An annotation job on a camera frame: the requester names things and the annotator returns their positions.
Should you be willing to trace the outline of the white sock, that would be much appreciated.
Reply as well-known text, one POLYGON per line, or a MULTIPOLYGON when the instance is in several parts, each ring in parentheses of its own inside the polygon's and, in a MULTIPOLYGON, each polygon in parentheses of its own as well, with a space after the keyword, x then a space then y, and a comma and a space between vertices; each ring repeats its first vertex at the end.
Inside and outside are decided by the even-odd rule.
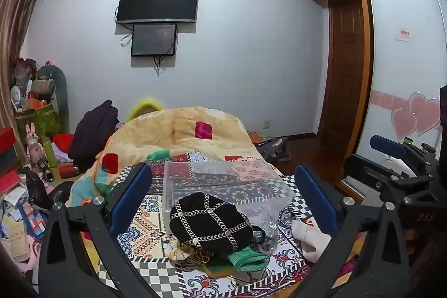
POLYGON ((311 263, 319 260, 331 241, 330 235, 320 230, 314 217, 293 220, 291 232, 301 244, 303 257, 311 263))

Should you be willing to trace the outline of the clear plastic bag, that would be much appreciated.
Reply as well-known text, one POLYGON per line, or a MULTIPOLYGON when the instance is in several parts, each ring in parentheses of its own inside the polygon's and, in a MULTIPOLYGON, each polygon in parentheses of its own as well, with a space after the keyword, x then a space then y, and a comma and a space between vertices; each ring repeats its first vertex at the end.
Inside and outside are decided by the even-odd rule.
POLYGON ((291 225, 296 193, 282 178, 261 182, 258 193, 247 212, 253 226, 252 247, 271 255, 279 243, 279 228, 291 225))

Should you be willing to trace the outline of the black hat with chain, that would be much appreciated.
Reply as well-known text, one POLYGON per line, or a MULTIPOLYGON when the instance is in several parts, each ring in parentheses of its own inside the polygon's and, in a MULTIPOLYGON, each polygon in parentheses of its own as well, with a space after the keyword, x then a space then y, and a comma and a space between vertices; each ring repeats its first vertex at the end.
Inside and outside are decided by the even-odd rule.
POLYGON ((251 222, 235 205, 202 192, 173 205, 169 228, 181 243, 212 253, 241 250, 253 238, 251 222))

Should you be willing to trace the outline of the clear plastic storage box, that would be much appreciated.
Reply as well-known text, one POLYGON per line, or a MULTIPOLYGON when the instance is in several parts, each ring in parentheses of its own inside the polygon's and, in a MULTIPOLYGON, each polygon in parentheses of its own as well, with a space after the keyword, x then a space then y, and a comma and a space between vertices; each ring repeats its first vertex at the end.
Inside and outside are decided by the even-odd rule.
POLYGON ((207 193, 235 205, 257 225, 267 216, 278 217, 296 196, 274 168, 259 159, 232 162, 164 164, 162 214, 168 234, 170 212, 181 198, 196 192, 207 193))

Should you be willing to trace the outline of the green knitted cloth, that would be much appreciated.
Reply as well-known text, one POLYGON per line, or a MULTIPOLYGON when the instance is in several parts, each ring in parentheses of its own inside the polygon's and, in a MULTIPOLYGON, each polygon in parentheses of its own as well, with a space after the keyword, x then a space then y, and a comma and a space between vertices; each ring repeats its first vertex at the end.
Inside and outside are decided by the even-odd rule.
POLYGON ((261 271, 269 264, 269 255, 263 252, 254 251, 251 247, 245 247, 234 251, 228 255, 235 271, 261 271))

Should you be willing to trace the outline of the yellow patterned scarf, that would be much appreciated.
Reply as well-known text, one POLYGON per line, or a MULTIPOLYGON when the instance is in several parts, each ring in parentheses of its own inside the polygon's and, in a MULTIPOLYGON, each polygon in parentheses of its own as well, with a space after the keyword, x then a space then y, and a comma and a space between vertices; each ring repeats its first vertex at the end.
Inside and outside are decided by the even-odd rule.
POLYGON ((214 256, 212 252, 198 250, 185 245, 174 236, 164 241, 164 254, 171 262, 179 264, 181 268, 189 270, 202 268, 214 256))

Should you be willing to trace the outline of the yellow patchwork fleece blanket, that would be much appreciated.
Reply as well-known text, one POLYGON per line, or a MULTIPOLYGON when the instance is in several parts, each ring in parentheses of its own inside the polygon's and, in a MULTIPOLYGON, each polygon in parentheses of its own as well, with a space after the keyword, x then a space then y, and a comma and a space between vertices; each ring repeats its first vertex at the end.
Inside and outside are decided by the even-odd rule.
POLYGON ((218 160, 227 156, 261 159, 236 116, 205 107, 159 110, 130 120, 108 139, 92 167, 73 183, 66 206, 80 206, 99 195, 98 184, 114 183, 118 174, 101 169, 105 154, 116 154, 117 168, 122 171, 161 151, 169 151, 171 157, 197 151, 218 160))

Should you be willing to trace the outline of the red cylinder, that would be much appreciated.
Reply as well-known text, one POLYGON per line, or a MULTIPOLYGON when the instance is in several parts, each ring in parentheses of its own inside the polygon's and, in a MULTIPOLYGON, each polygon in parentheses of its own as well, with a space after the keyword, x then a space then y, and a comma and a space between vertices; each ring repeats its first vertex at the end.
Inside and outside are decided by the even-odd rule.
POLYGON ((62 179, 74 178, 80 175, 79 167, 73 164, 65 164, 58 167, 58 173, 62 179))

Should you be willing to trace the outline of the dark purple jacket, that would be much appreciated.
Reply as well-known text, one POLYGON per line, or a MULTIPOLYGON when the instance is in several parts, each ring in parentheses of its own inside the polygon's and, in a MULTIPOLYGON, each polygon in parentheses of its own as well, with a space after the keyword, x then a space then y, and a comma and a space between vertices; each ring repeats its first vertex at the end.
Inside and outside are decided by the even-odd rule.
POLYGON ((86 172, 104 150, 108 139, 115 133, 119 123, 118 110, 112 100, 106 100, 88 111, 77 125, 70 143, 68 157, 81 173, 86 172))

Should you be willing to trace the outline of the colourful patterned bedspread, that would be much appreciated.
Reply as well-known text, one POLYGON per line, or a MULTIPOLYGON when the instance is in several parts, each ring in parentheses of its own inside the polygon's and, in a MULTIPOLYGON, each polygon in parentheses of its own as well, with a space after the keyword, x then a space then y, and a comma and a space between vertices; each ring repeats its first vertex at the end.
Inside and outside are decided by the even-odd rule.
POLYGON ((87 179, 107 195, 131 175, 132 211, 110 231, 160 297, 269 297, 309 273, 295 228, 316 223, 293 178, 270 164, 160 151, 87 179))

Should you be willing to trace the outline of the green bottle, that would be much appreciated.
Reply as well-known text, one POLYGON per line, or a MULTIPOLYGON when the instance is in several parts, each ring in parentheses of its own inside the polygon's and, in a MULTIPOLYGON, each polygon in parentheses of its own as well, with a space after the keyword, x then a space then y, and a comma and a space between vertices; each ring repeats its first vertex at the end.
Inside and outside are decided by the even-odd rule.
POLYGON ((46 138, 42 142, 42 146, 46 153, 46 159, 50 168, 56 168, 58 166, 58 160, 54 155, 54 151, 51 145, 50 139, 46 138))

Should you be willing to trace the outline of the yellow-green plush pillow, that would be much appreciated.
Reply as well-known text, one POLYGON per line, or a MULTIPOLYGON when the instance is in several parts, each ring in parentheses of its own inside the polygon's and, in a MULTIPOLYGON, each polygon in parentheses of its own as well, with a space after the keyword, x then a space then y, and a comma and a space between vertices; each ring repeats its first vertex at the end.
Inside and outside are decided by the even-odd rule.
POLYGON ((163 110, 164 107, 160 102, 153 98, 146 98, 137 102, 137 104, 130 110, 127 121, 133 120, 139 116, 146 115, 152 112, 163 110))

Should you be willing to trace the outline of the pink rabbit doll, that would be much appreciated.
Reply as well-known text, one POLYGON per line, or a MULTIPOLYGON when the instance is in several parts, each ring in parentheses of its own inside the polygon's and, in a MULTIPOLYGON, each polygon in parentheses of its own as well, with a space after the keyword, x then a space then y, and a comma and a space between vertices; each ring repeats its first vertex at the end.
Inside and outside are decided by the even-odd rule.
POLYGON ((45 159, 43 146, 39 143, 39 137, 35 132, 35 124, 26 124, 27 157, 31 164, 37 165, 38 161, 45 159))

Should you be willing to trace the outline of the grey backpack on floor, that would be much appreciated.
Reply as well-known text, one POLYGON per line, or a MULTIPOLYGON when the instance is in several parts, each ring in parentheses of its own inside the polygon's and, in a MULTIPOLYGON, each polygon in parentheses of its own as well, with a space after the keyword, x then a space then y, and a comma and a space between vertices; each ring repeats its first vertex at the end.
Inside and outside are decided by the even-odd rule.
POLYGON ((288 141, 287 137, 271 138, 257 132, 248 132, 248 134, 259 154, 261 154, 268 163, 287 163, 291 160, 286 145, 288 141))

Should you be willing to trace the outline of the green storage box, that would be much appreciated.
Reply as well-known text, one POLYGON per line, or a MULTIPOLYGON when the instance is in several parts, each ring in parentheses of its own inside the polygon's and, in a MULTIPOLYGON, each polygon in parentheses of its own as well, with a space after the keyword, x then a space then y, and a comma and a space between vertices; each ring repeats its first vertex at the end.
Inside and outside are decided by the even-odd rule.
POLYGON ((19 128, 20 137, 25 142, 26 125, 33 123, 35 125, 35 133, 42 137, 53 136, 62 131, 60 116, 54 111, 52 105, 46 105, 38 110, 28 110, 23 113, 16 113, 15 119, 19 128))

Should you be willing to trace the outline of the red gift box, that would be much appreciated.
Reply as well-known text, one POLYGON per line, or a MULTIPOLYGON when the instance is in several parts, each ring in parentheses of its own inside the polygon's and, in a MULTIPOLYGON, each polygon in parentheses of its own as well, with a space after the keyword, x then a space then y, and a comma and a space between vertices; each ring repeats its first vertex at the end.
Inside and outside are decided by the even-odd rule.
POLYGON ((15 133, 11 127, 0 128, 0 154, 4 154, 15 144, 15 133))

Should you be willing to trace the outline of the grey-green plush toy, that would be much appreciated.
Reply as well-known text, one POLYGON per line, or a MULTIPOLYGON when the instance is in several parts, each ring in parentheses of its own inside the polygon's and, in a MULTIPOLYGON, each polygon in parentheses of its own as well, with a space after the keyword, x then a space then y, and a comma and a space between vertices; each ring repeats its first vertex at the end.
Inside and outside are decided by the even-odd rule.
POLYGON ((32 92, 50 101, 54 111, 60 117, 62 131, 68 132, 67 80, 63 71, 54 65, 45 65, 38 68, 36 79, 32 83, 32 92))

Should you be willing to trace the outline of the white sliding door with hearts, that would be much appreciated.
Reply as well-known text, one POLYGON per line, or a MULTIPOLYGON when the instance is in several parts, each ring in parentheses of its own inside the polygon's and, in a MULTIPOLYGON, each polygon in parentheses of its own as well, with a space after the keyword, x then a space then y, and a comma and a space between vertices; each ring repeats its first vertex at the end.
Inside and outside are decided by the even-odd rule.
POLYGON ((396 172, 402 161, 375 151, 374 135, 441 145, 439 90, 446 85, 446 0, 370 0, 373 74, 357 153, 396 172))

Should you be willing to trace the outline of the wooden wardrobe with door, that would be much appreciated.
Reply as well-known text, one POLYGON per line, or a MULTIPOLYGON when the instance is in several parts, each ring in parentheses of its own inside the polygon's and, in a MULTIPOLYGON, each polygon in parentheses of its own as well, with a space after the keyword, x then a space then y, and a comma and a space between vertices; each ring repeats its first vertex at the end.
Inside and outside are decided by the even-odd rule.
POLYGON ((328 59, 317 137, 332 162, 328 177, 342 192, 361 193, 343 181, 343 160, 351 155, 364 126, 373 68, 370 0, 327 0, 328 59))

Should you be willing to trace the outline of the striped brown curtain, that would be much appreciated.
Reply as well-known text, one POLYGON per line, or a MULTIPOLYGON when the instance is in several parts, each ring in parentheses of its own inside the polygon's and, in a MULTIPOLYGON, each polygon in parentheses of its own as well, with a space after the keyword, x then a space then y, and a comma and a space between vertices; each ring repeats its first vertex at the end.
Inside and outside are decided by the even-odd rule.
POLYGON ((1 0, 1 126, 15 134, 15 152, 24 163, 27 156, 15 120, 9 85, 20 56, 36 0, 1 0))

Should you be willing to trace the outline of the small black wall monitor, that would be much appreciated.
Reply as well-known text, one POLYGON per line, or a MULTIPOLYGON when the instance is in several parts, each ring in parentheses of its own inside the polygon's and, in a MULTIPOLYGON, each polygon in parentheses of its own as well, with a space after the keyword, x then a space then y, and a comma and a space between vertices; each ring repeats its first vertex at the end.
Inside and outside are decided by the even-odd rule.
POLYGON ((131 56, 174 56, 176 43, 175 24, 137 24, 133 27, 131 56))

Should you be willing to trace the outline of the large wall television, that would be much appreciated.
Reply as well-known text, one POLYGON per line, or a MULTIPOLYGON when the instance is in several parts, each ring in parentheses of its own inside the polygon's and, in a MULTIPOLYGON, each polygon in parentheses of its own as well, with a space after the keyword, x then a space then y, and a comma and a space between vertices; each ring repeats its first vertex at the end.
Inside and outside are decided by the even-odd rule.
POLYGON ((117 23, 194 23, 199 0, 119 0, 117 23))

